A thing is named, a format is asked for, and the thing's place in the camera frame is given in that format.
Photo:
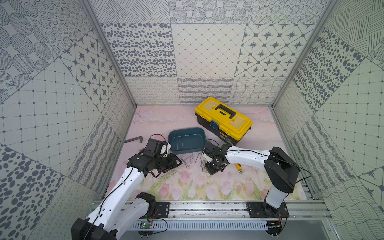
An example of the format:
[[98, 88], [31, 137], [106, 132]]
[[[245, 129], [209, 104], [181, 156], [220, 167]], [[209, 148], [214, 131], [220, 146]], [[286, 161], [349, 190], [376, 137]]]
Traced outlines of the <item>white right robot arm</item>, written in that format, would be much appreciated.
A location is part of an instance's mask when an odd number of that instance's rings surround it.
[[210, 175], [223, 172], [229, 164], [264, 169], [272, 183], [264, 206], [274, 210], [280, 208], [285, 198], [294, 192], [300, 173], [299, 165], [279, 147], [273, 147], [269, 151], [256, 151], [228, 144], [218, 147], [206, 143], [202, 156], [207, 160], [205, 168]]

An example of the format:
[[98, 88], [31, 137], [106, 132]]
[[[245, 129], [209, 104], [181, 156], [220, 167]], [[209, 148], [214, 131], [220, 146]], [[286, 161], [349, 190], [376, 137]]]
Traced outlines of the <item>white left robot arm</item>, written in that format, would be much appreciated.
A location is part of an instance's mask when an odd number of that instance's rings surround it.
[[167, 141], [149, 139], [146, 146], [129, 158], [127, 168], [111, 192], [85, 219], [77, 219], [71, 228], [73, 240], [118, 240], [137, 220], [153, 219], [160, 211], [155, 196], [141, 192], [126, 209], [128, 198], [147, 175], [157, 178], [182, 165], [170, 152]]

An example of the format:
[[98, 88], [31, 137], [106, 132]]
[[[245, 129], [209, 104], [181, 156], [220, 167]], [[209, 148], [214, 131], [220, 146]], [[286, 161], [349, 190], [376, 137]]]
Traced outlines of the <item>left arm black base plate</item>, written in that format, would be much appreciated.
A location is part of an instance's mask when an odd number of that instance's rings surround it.
[[168, 218], [170, 202], [158, 202], [149, 205], [149, 210], [143, 218]]

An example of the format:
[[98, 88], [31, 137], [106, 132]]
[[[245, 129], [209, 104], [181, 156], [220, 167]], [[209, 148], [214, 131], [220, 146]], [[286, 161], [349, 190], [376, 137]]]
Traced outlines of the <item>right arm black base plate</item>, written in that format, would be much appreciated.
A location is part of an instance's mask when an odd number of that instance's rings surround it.
[[285, 202], [277, 209], [266, 202], [246, 202], [250, 218], [288, 218], [290, 216]]

